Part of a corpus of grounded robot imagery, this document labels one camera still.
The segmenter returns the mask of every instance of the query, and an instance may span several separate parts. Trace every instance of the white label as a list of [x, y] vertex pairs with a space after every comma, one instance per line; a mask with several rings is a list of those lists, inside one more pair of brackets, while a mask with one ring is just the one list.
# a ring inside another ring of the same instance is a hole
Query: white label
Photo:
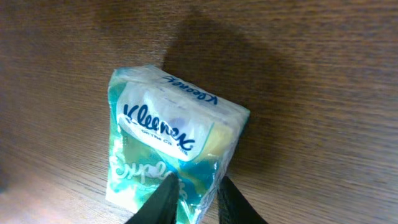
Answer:
[[190, 161], [201, 153], [213, 123], [199, 106], [170, 91], [155, 83], [127, 83], [116, 106], [118, 123], [144, 144]]

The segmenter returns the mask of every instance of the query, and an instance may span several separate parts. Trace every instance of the tissue pack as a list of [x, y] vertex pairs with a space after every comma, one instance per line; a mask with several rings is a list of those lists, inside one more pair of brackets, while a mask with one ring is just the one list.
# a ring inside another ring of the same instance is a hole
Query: tissue pack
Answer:
[[173, 172], [180, 187], [177, 223], [199, 223], [249, 110], [153, 65], [115, 70], [108, 100], [106, 199], [136, 213]]

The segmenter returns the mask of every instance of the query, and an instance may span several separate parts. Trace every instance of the kleenex tissue pack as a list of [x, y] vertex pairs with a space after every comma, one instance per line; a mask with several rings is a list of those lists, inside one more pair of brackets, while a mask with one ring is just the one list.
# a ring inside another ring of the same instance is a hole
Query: kleenex tissue pack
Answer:
[[108, 96], [106, 199], [136, 213], [173, 172], [177, 223], [199, 223], [250, 111], [153, 65], [115, 70]]

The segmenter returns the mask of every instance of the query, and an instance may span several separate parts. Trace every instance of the wood grain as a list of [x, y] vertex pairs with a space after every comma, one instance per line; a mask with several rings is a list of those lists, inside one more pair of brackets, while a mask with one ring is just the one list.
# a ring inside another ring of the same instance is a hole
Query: wood grain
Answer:
[[396, 1], [4, 0], [0, 222], [131, 216], [107, 85], [153, 63], [252, 111], [228, 175], [269, 223], [398, 223], [397, 61]]

